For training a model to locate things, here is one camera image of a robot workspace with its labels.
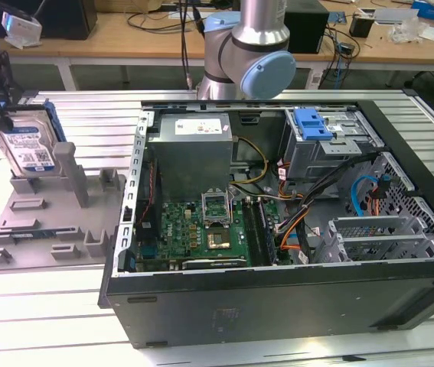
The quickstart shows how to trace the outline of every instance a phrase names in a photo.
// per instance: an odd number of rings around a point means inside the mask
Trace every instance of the yellow cable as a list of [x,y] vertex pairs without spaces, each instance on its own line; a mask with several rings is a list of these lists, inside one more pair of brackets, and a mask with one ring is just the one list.
[[249,144],[251,147],[256,149],[256,151],[259,153],[259,155],[263,158],[264,168],[258,177],[254,177],[254,178],[251,178],[249,180],[244,180],[244,181],[231,181],[230,183],[231,184],[251,184],[252,182],[256,182],[266,175],[266,172],[268,171],[268,160],[264,156],[264,153],[262,153],[261,150],[254,143],[251,142],[251,140],[248,140],[248,139],[243,138],[241,136],[237,136],[237,137],[239,138],[239,140],[244,140],[247,144]]

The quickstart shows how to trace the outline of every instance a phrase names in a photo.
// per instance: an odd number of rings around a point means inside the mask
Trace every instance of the blue label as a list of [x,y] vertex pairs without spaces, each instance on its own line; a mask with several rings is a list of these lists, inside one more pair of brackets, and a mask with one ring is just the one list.
[[35,134],[39,132],[38,128],[26,127],[26,128],[13,128],[11,131],[5,134]]

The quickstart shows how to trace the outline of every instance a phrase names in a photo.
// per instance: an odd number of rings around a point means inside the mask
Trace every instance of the white table leg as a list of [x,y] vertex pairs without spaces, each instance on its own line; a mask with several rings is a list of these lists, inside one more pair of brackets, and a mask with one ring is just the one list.
[[128,67],[126,65],[121,65],[119,70],[122,73],[123,84],[130,84],[130,75],[128,74]]
[[68,58],[62,58],[57,61],[58,71],[64,88],[67,91],[79,90],[76,80],[73,78],[72,70],[70,69],[70,61]]
[[324,68],[322,66],[312,66],[308,72],[307,84],[305,89],[318,89],[321,84]]

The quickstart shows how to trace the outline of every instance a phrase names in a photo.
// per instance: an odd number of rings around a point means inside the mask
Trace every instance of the hard drive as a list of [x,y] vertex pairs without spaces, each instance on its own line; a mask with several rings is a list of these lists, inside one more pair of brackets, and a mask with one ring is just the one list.
[[16,177],[60,175],[54,147],[65,135],[51,102],[43,105],[8,107],[14,128],[0,132],[0,148]]

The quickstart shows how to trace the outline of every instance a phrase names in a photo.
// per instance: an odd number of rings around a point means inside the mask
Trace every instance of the wooden table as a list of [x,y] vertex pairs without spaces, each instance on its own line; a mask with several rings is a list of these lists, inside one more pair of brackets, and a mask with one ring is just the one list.
[[[378,0],[391,8],[408,8],[390,0]],[[357,8],[377,8],[370,0],[360,0],[356,5],[323,1],[330,11],[345,11],[352,15]],[[134,22],[140,24],[142,16]],[[433,21],[423,20],[434,26]],[[147,19],[144,27],[156,28],[177,24],[179,20]],[[347,25],[336,25],[338,30],[348,32],[351,17]],[[351,69],[361,70],[425,70],[434,71],[434,41],[424,40],[421,44],[394,44],[388,39],[391,26],[375,24],[366,39],[358,38],[361,45],[359,56],[351,63]],[[196,31],[186,35],[189,63],[192,66],[204,65],[204,40]],[[340,41],[348,41],[339,36]],[[181,65],[181,35],[152,34],[131,28],[123,14],[98,14],[98,22],[93,33],[85,41],[42,40],[40,47],[27,50],[14,49],[4,41],[0,48],[7,50],[12,63],[54,64],[58,67],[66,90],[77,90],[77,84],[70,70],[71,65]],[[327,69],[334,54],[332,42],[326,39],[318,54],[296,54],[297,67],[309,68],[307,87],[317,88],[317,80]],[[122,77],[128,80],[126,68],[122,68]]]

